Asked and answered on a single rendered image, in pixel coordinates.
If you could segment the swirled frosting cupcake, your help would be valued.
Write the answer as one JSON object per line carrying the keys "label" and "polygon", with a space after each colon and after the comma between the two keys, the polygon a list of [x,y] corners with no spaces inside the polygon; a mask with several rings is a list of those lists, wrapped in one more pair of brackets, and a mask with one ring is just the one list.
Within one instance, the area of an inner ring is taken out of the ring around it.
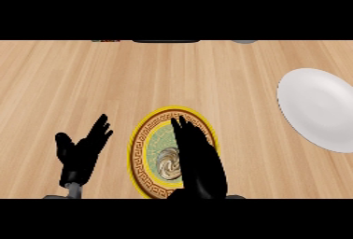
{"label": "swirled frosting cupcake", "polygon": [[178,148],[164,148],[160,151],[157,156],[157,172],[166,180],[175,180],[181,177]]}

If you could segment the dark flat appliance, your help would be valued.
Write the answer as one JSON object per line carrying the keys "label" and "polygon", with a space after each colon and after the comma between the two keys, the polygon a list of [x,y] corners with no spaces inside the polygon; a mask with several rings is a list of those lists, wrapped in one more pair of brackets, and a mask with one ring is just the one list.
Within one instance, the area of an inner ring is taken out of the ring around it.
{"label": "dark flat appliance", "polygon": [[148,44],[154,44],[154,43],[161,43],[161,44],[170,44],[170,43],[176,43],[176,44],[187,44],[187,43],[197,43],[200,40],[133,40],[136,43],[148,43]]}

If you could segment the yellow patterned plate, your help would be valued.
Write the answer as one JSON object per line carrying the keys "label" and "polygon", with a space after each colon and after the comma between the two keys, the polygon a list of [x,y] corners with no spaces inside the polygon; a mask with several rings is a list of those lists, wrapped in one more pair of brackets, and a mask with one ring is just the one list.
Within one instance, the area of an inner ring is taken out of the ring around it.
{"label": "yellow patterned plate", "polygon": [[172,119],[184,117],[203,130],[210,145],[219,151],[216,131],[207,119],[181,105],[155,110],[135,127],[127,151],[127,167],[135,187],[144,197],[166,199],[176,189],[184,188],[182,176],[166,180],[157,172],[157,156],[164,148],[178,148]]}

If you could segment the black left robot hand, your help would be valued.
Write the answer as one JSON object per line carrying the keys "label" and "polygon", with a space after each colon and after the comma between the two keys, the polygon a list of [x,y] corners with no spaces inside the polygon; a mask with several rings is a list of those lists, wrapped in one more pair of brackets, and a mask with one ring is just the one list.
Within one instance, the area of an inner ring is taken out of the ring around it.
{"label": "black left robot hand", "polygon": [[92,177],[99,153],[114,134],[110,129],[108,116],[101,115],[88,136],[76,144],[65,133],[55,135],[57,157],[62,162],[59,186],[77,183],[83,186]]}

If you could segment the white plate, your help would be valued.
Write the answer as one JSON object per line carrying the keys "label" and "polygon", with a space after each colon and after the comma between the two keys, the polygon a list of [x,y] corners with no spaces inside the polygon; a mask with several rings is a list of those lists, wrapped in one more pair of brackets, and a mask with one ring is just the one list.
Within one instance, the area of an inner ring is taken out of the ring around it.
{"label": "white plate", "polygon": [[280,81],[278,104],[309,142],[353,153],[353,86],[340,77],[314,68],[290,71]]}

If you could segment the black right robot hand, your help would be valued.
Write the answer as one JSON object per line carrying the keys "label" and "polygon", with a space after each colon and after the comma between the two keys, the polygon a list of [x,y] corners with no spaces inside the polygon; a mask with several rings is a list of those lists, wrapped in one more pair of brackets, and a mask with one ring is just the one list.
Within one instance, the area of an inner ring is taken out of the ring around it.
{"label": "black right robot hand", "polygon": [[172,119],[184,188],[175,190],[170,199],[225,199],[226,175],[216,148],[203,130],[184,117]]}

